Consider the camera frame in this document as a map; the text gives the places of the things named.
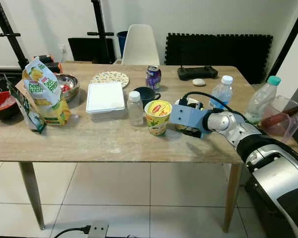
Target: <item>tabletop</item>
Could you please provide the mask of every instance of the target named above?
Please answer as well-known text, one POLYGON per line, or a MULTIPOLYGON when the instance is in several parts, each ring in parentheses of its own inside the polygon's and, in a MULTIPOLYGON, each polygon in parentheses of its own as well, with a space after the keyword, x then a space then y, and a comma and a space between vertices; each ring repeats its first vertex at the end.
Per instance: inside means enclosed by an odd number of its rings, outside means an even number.
MULTIPOLYGON (((164 135, 154 136, 147 125, 131 126, 127 115, 120 119, 99 117, 91 120, 86 113, 87 88, 92 77, 103 71, 120 71, 130 82, 124 88, 127 95, 145 85, 146 66, 119 64, 63 63, 64 73, 74 75, 80 83, 78 95, 69 103, 72 116, 65 126, 47 126, 42 134, 32 132, 22 115, 0 121, 0 161, 28 162, 195 162, 242 163, 226 139, 216 133, 203 139, 190 137, 170 125, 164 135)), ((234 78, 233 98, 229 106, 243 112, 254 93, 240 72, 232 66, 215 66, 219 75, 206 79, 207 85, 196 87, 192 81, 181 81, 178 66, 161 66, 161 100, 173 104, 190 91, 211 93, 223 75, 234 78)), ((208 104, 200 95, 192 98, 208 104)), ((289 145, 298 152, 298 145, 289 145)))

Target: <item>table leg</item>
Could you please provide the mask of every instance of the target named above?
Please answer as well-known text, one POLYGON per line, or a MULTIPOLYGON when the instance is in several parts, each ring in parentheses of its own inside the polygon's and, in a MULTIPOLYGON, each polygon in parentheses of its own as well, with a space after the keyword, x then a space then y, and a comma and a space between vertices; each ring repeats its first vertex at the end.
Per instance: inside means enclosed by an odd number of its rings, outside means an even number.
POLYGON ((45 229, 39 188, 35 177, 32 162, 19 162, 23 182, 28 193, 36 220, 41 230, 45 229))
POLYGON ((229 173, 229 181, 226 194, 225 217, 223 231, 228 232, 230 222, 232 220, 237 194, 239 189, 239 181, 242 172, 243 164, 232 164, 229 173))

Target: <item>small plastic bottle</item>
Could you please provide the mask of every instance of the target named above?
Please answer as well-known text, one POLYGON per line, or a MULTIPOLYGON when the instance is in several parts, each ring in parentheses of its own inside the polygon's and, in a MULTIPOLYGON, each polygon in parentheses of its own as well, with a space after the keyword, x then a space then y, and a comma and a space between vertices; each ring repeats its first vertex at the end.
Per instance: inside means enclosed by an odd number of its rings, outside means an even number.
MULTIPOLYGON (((232 99, 233 92, 232 92, 232 83, 233 77, 224 75, 221 79, 221 83, 214 87, 212 91, 212 95, 220 99, 225 104, 228 104, 232 99)), ((221 105, 219 102, 211 99, 209 102, 211 108, 220 108, 223 109, 224 106, 221 105)))
POLYGON ((131 125, 142 125, 144 123, 143 102, 140 99, 140 93, 132 91, 128 95, 127 108, 129 113, 129 122, 131 125))
POLYGON ((250 123, 258 124, 260 122, 266 105, 276 97, 277 86, 280 82, 279 77, 270 76, 267 83, 252 96, 244 113, 250 123))

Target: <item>black mug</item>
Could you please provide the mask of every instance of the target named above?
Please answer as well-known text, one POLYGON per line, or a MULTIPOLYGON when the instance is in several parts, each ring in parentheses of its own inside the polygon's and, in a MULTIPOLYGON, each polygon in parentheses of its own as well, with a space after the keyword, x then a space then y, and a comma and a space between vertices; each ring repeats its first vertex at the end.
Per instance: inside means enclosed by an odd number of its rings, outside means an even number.
POLYGON ((140 93, 140 99, 143 102, 144 108, 148 102, 157 100, 161 97, 160 93, 156 93, 153 89, 147 88, 147 87, 139 87, 134 89, 134 91, 137 91, 140 93))

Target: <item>white wall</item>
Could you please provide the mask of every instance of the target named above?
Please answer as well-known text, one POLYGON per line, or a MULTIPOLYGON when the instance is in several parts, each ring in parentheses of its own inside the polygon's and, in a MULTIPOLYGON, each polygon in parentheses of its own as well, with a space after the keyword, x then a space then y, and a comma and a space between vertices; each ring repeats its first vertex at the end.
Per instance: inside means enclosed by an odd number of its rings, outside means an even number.
POLYGON ((277 95, 291 98, 298 89, 298 34, 284 59, 277 76, 282 82, 277 87, 277 95))
MULTIPOLYGON (((89 0, 1 0, 26 56, 51 53, 73 60, 68 37, 96 31, 89 0)), ((298 15, 298 0, 102 0, 106 31, 127 30, 135 23, 153 27, 160 61, 164 63, 168 32, 200 34, 271 34, 270 68, 298 15)), ((115 39, 116 55, 119 54, 115 39)), ((15 55, 0 38, 0 66, 17 66, 15 55)))

